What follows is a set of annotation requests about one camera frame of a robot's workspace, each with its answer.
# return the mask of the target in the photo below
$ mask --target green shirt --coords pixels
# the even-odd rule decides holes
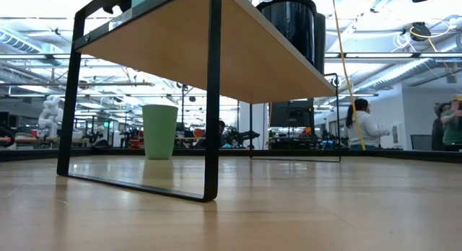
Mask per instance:
[[[452,115],[454,110],[446,110],[441,114],[442,117]],[[444,125],[445,135],[443,136],[444,144],[462,144],[462,130],[459,129],[459,117],[454,117]]]

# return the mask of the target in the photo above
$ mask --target white shirt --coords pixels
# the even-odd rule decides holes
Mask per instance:
[[[380,137],[390,135],[390,131],[385,128],[380,128],[378,122],[373,117],[371,117],[369,113],[359,110],[357,111],[357,116],[364,145],[379,147]],[[356,124],[354,123],[354,117],[353,124],[349,128],[345,127],[344,132],[346,132],[346,134],[348,135],[348,147],[350,147],[351,145],[361,144],[359,136],[356,132]]]

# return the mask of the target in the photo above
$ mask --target woman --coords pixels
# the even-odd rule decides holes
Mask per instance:
[[[361,129],[362,139],[366,150],[378,149],[380,145],[380,137],[390,135],[388,129],[379,128],[377,121],[370,116],[369,102],[367,100],[358,99],[354,101],[356,107],[357,122]],[[351,150],[362,150],[361,141],[354,123],[353,106],[350,105],[346,114],[346,131],[349,138],[349,148]]]

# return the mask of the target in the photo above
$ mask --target black monitor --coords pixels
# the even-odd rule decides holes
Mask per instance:
[[[411,135],[412,150],[432,151],[431,135]]]
[[[269,113],[270,127],[308,127],[314,119],[313,99],[273,102]]]

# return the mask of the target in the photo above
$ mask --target black stand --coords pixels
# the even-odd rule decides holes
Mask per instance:
[[[249,120],[250,120],[250,151],[249,151],[249,156],[252,158],[253,157],[253,104],[249,104],[250,112],[249,112]]]
[[[335,75],[335,96],[336,96],[336,102],[337,102],[337,137],[339,139],[339,142],[337,143],[337,154],[338,154],[338,159],[337,160],[332,160],[332,161],[326,161],[326,160],[311,160],[311,159],[287,159],[287,158],[253,158],[253,155],[250,153],[250,158],[253,160],[276,160],[276,161],[296,161],[296,162],[341,162],[341,147],[340,147],[340,114],[339,114],[339,75],[337,74],[325,74],[324,76],[334,76]]]
[[[122,23],[124,25],[143,17],[147,12],[155,10],[162,4],[171,0],[146,0],[140,5],[135,6],[135,10],[129,9],[124,12],[129,13],[131,19]],[[184,193],[177,190],[164,188],[148,187],[128,182],[105,180],[102,178],[74,175],[69,173],[69,160],[71,157],[72,127],[74,119],[75,105],[77,102],[77,87],[79,83],[79,70],[82,54],[77,51],[77,45],[91,43],[93,39],[104,35],[108,31],[108,26],[95,30],[95,35],[91,32],[84,36],[85,19],[103,6],[117,5],[119,0],[93,0],[83,9],[75,14],[74,32],[72,35],[71,57],[69,59],[69,72],[66,84],[66,101],[64,103],[64,116],[62,123],[61,143],[59,146],[57,173],[61,176],[75,177],[92,182],[101,182],[107,185],[142,190],[149,193],[166,195],[175,198],[182,198],[191,201],[207,202],[217,197],[218,191],[218,161],[219,161],[219,80],[220,80],[220,45],[221,45],[221,26],[222,26],[222,0],[210,0],[209,11],[209,51],[207,63],[207,104],[206,104],[206,154],[205,154],[205,179],[204,194]]]

